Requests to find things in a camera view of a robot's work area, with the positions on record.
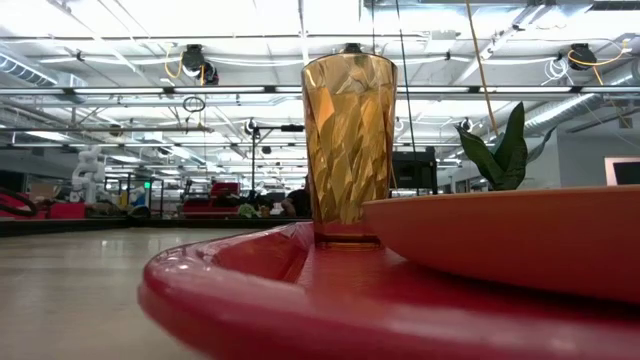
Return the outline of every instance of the ceiling duct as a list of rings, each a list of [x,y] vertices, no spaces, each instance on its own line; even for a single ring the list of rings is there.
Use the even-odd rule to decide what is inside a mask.
[[[636,58],[628,63],[609,71],[604,75],[605,86],[639,86],[640,59]],[[592,81],[586,86],[599,86]],[[525,118],[525,135],[541,133],[568,120],[582,116],[595,110],[605,102],[605,98],[598,94],[578,95],[560,102],[549,102],[532,111],[527,112]]]
[[[26,57],[0,45],[0,71],[12,75],[20,80],[37,87],[86,87],[87,82],[79,77],[51,69],[45,69],[34,64]],[[61,100],[72,101],[76,104],[86,100],[83,96],[56,96]]]

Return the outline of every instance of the ceiling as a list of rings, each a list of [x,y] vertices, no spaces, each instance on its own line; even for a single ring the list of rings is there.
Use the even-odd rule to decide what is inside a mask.
[[[473,66],[476,64],[474,44],[464,2],[423,3],[400,1],[401,21],[398,21],[394,2],[376,1],[372,22],[370,0],[70,0],[65,4],[60,0],[4,0],[0,3],[0,53],[18,54],[30,66],[41,67],[49,73],[73,74],[89,87],[197,86],[199,81],[184,72],[177,78],[169,76],[165,61],[168,59],[167,66],[175,73],[179,69],[179,54],[186,45],[201,44],[205,57],[217,68],[221,86],[299,86],[307,57],[313,60],[336,53],[345,43],[353,42],[359,43],[364,52],[375,51],[398,64],[399,84],[480,85],[480,72]],[[610,70],[635,56],[640,47],[635,35],[638,11],[589,11],[590,3],[577,1],[558,1],[558,4],[527,7],[523,1],[474,1],[472,11],[478,47],[488,51],[483,66],[488,85],[593,83],[593,72],[564,71],[560,63],[554,63],[556,67],[551,69],[561,73],[560,76],[551,74],[551,59],[558,54],[566,55],[573,43],[587,43],[599,61],[604,61],[618,56],[623,40],[629,40],[626,52],[618,61],[600,67],[605,83]],[[521,25],[519,31],[513,30],[516,23]],[[403,42],[400,42],[400,27]],[[0,74],[0,86],[33,85]],[[95,128],[119,124],[167,130],[184,126],[189,117],[182,109],[184,97],[105,94],[84,98],[81,104],[51,96],[12,96],[10,100],[54,116],[67,126]],[[225,169],[226,174],[243,174],[234,172],[231,166],[250,165],[250,160],[243,156],[250,151],[250,146],[241,146],[238,150],[230,144],[250,144],[243,132],[249,119],[254,119],[259,126],[303,124],[299,95],[208,95],[205,100],[207,108],[192,115],[189,124],[201,123],[213,132],[185,133],[183,128],[183,131],[155,134],[145,131],[146,139],[140,132],[126,132],[117,138],[108,133],[95,133],[92,137],[68,135],[73,138],[71,142],[145,142],[153,138],[166,143],[207,144],[207,148],[186,149],[193,156],[207,157],[208,163]],[[528,109],[541,104],[538,99],[523,97],[523,100],[530,100],[525,102]],[[507,100],[491,103],[499,122],[503,121],[502,114],[515,105]],[[487,106],[481,97],[412,99],[411,111],[409,114],[406,100],[398,100],[397,142],[410,141],[409,119],[413,121],[416,142],[423,143],[455,142],[453,124],[465,118],[488,129]],[[602,112],[602,116],[607,116],[612,109]],[[79,119],[85,117],[78,125]],[[47,124],[36,120],[11,111],[0,117],[0,123],[7,127],[53,126],[51,121]],[[43,140],[20,134],[17,141],[41,143]],[[274,131],[262,141],[262,145],[285,144],[282,148],[274,146],[269,155],[258,151],[258,158],[264,159],[265,165],[270,164],[269,159],[275,164],[278,159],[306,157],[304,133]],[[286,146],[289,143],[298,145]],[[143,158],[145,164],[169,162],[162,154],[158,155],[157,150],[140,149],[138,157]],[[451,150],[438,148],[443,159]],[[173,164],[193,165],[191,160]],[[298,184],[306,169],[295,169],[301,170],[290,169],[293,175],[290,182]],[[265,178],[270,179],[271,175],[267,173]]]

